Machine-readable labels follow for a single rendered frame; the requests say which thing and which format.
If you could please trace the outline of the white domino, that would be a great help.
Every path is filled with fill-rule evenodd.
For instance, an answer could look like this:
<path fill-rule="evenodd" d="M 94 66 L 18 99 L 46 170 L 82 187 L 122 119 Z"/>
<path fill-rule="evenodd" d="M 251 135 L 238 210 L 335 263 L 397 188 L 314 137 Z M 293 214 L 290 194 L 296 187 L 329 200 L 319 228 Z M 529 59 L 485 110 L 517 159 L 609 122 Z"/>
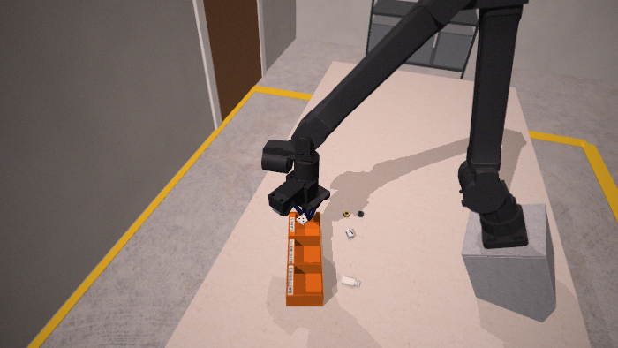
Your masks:
<path fill-rule="evenodd" d="M 308 222 L 304 213 L 297 218 L 297 221 L 303 225 L 305 225 Z"/>

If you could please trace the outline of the orange rack of bins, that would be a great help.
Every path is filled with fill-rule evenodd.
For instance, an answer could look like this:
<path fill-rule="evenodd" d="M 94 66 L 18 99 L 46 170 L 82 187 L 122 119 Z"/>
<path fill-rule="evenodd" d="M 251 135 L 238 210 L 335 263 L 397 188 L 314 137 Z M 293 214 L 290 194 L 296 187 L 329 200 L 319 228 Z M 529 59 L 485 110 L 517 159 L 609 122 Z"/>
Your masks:
<path fill-rule="evenodd" d="M 286 306 L 323 306 L 320 212 L 305 225 L 289 213 Z"/>

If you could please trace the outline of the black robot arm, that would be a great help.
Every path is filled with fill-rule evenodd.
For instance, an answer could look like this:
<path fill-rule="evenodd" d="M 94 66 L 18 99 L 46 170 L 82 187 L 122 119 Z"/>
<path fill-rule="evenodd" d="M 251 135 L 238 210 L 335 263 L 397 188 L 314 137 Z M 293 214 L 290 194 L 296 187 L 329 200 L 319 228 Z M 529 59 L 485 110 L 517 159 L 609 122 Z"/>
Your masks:
<path fill-rule="evenodd" d="M 485 249 L 527 246 L 522 205 L 516 204 L 516 197 L 509 193 L 498 171 L 517 29 L 524 4 L 528 3 L 529 0 L 418 0 L 308 112 L 291 140 L 269 140 L 262 149 L 263 170 L 288 174 L 294 162 L 294 170 L 286 175 L 286 181 L 268 195 L 272 210 L 288 216 L 298 200 L 309 204 L 316 198 L 317 180 L 302 183 L 294 174 L 305 181 L 317 178 L 320 156 L 315 150 L 327 136 L 458 12 L 479 9 L 470 139 L 466 160 L 458 170 L 462 188 L 459 193 L 463 194 L 462 206 L 479 213 Z"/>

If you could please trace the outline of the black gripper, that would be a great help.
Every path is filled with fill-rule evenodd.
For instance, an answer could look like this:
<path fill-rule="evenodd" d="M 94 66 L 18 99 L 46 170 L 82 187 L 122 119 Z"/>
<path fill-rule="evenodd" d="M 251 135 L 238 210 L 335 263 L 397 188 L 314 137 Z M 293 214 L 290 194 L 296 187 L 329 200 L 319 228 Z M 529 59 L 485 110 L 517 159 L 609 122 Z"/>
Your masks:
<path fill-rule="evenodd" d="M 313 218 L 313 215 L 316 209 L 320 206 L 320 204 L 330 197 L 330 191 L 319 185 L 319 175 L 312 181 L 300 180 L 295 176 L 295 174 L 294 178 L 302 183 L 312 183 L 313 181 L 317 180 L 317 197 L 314 198 L 309 204 L 305 204 L 303 201 L 298 200 L 293 207 L 297 210 L 300 216 L 304 213 L 306 219 L 310 221 Z M 302 209 L 300 209 L 300 207 Z"/>

